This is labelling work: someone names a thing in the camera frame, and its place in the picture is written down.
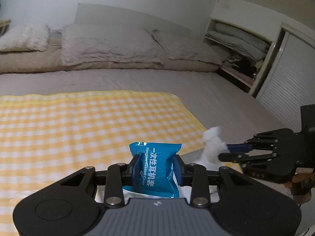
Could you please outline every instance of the white pillow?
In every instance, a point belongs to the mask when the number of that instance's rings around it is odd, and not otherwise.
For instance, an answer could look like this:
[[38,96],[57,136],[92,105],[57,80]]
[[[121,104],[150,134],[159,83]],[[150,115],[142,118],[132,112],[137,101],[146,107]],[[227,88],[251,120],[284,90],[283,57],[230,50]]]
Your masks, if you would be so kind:
[[18,25],[0,38],[0,52],[41,51],[48,47],[46,24]]
[[160,31],[155,31],[153,37],[163,47],[169,59],[222,64],[218,53],[202,41]]

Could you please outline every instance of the blue packet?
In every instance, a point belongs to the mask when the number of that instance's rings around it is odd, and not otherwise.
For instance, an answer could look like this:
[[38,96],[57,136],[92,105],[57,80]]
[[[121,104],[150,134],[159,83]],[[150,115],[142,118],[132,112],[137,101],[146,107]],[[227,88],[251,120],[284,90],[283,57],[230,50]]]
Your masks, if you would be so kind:
[[168,198],[179,198],[173,180],[173,156],[182,144],[135,142],[129,145],[132,156],[141,155],[141,171],[133,186],[125,190]]

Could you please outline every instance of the closet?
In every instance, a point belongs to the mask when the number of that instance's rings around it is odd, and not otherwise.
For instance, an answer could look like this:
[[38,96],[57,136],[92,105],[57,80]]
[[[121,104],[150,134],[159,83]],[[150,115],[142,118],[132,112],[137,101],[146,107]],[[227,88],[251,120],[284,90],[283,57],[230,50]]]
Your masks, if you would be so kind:
[[286,26],[281,31],[284,38],[256,100],[299,132],[300,106],[315,104],[315,41]]

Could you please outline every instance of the yellow checkered blanket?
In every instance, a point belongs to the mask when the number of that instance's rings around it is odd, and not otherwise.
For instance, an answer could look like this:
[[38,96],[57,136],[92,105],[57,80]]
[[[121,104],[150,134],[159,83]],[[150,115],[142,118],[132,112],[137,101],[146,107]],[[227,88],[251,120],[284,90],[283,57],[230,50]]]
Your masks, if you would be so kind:
[[15,205],[85,166],[129,163],[136,141],[200,148],[206,129],[169,93],[89,91],[0,98],[0,235]]

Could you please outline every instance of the gray gripper base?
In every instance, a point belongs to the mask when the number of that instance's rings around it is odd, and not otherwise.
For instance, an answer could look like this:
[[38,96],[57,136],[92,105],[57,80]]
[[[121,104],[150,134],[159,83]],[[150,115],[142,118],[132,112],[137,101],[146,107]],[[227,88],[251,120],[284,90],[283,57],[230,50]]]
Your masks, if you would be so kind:
[[85,236],[232,236],[208,210],[190,207],[185,198],[130,199],[107,210]]

